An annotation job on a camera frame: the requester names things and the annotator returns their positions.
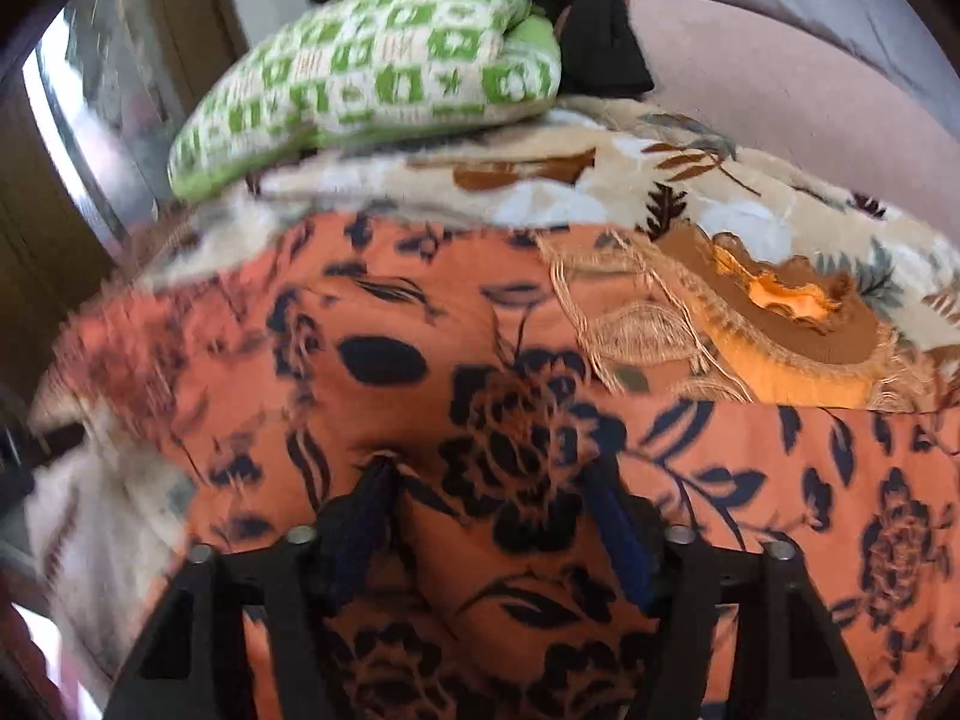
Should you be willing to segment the orange floral blouse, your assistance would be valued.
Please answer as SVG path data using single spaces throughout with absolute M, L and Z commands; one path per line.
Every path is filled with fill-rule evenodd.
M 619 480 L 709 543 L 788 538 L 874 712 L 958 665 L 958 408 L 848 275 L 754 262 L 682 224 L 436 232 L 309 216 L 241 265 L 103 294 L 60 380 L 199 486 L 231 551 L 402 473 L 397 551 L 324 656 L 364 718 L 607 718 L 654 617 L 574 486 Z

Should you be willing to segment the beige leaf pattern blanket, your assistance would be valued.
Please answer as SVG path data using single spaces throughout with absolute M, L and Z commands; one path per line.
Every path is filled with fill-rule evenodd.
M 708 238 L 726 234 L 754 262 L 804 259 L 824 277 L 848 275 L 895 338 L 934 364 L 942 400 L 958 408 L 957 299 L 939 278 L 910 278 L 903 266 L 911 254 L 937 266 L 955 262 L 929 227 L 642 104 L 573 98 L 519 127 L 412 148 L 325 153 L 264 172 L 152 227 L 135 265 L 91 302 L 124 289 L 196 283 L 262 254 L 319 213 L 436 232 L 590 226 L 658 241 L 688 224 Z M 68 653 L 94 694 L 105 695 L 190 544 L 247 553 L 299 525 L 245 551 L 192 535 L 195 479 L 109 406 L 70 390 L 55 361 L 57 346 L 32 419 L 44 427 L 75 419 L 88 435 L 39 479 L 29 536 Z M 398 511 L 387 535 L 368 587 L 353 601 L 398 600 L 397 587 L 374 577 L 377 561 L 400 543 Z

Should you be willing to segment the pink bolster cushion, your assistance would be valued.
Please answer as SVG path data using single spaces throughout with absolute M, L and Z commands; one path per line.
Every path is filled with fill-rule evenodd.
M 958 239 L 958 142 L 878 71 L 711 0 L 630 0 L 649 101 Z

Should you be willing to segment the brown wooden door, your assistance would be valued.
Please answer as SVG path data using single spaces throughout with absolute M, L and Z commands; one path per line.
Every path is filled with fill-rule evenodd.
M 2 392 L 174 205 L 167 153 L 243 52 L 231 0 L 2 0 Z

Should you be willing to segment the green white patterned pillow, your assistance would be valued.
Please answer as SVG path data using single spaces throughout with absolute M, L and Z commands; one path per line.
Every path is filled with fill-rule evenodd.
M 562 54 L 530 0 L 332 0 L 249 50 L 171 146 L 200 202 L 305 149 L 512 124 L 550 109 Z

